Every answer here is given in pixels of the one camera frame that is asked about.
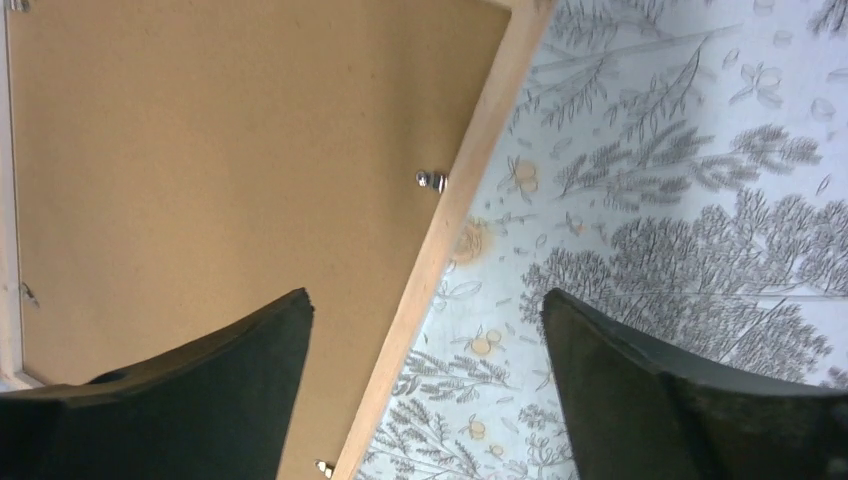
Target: metal fastener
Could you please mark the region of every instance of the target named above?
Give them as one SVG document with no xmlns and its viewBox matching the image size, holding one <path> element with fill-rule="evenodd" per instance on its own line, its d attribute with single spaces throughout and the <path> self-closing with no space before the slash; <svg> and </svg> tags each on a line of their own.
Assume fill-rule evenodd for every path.
<svg viewBox="0 0 848 480">
<path fill-rule="evenodd" d="M 21 283 L 21 297 L 27 302 L 29 302 L 33 307 L 41 307 L 41 304 L 38 303 L 38 299 L 35 298 L 35 294 L 32 293 L 32 290 L 26 283 Z"/>
<path fill-rule="evenodd" d="M 323 460 L 315 460 L 315 468 L 323 473 L 326 478 L 333 478 L 333 471 L 336 469 L 335 465 L 329 464 Z"/>
<path fill-rule="evenodd" d="M 445 187 L 448 184 L 448 177 L 441 173 L 421 170 L 415 174 L 415 181 L 418 182 L 419 187 L 431 188 L 442 193 L 445 191 Z"/>
<path fill-rule="evenodd" d="M 29 0 L 5 0 L 6 10 L 27 13 L 30 10 Z"/>
</svg>

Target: dark green object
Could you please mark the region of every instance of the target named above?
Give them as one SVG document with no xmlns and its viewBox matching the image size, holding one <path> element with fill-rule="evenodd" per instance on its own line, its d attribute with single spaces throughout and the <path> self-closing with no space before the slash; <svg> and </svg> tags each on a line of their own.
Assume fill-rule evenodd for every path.
<svg viewBox="0 0 848 480">
<path fill-rule="evenodd" d="M 300 289 L 88 384 L 0 394 L 0 479 L 276 478 L 312 317 Z"/>
<path fill-rule="evenodd" d="M 848 478 L 848 393 L 706 360 L 561 290 L 542 321 L 581 480 Z"/>
</svg>

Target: wallpaper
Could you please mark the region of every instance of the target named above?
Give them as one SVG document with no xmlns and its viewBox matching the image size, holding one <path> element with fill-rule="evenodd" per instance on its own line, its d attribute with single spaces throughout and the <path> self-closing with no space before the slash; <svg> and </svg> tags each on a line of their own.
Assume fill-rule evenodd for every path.
<svg viewBox="0 0 848 480">
<path fill-rule="evenodd" d="M 576 479 L 555 287 L 848 388 L 846 35 L 848 0 L 560 0 L 358 479 Z"/>
</svg>

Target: metal screw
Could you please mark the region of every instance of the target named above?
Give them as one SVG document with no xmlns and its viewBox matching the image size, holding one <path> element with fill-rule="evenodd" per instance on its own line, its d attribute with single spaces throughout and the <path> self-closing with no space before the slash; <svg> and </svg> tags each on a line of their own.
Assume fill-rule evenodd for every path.
<svg viewBox="0 0 848 480">
<path fill-rule="evenodd" d="M 429 187 L 439 193 L 442 193 L 445 191 L 445 187 L 448 184 L 448 177 L 441 173 L 421 170 L 415 174 L 415 181 L 418 182 L 419 187 Z"/>
</svg>

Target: wooden frame edge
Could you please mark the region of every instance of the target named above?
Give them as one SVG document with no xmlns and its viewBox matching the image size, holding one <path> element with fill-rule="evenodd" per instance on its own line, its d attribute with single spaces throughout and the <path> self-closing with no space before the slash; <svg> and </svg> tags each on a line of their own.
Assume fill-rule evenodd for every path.
<svg viewBox="0 0 848 480">
<path fill-rule="evenodd" d="M 359 471 L 555 4 L 554 0 L 487 1 L 512 10 L 512 17 L 336 462 L 332 477 L 336 480 L 353 480 Z"/>
<path fill-rule="evenodd" d="M 24 373 L 21 322 L 18 215 L 15 196 L 15 163 L 12 148 L 12 95 L 9 79 L 9 42 L 6 10 L 0 16 L 0 381 L 14 390 L 42 386 Z"/>
</svg>

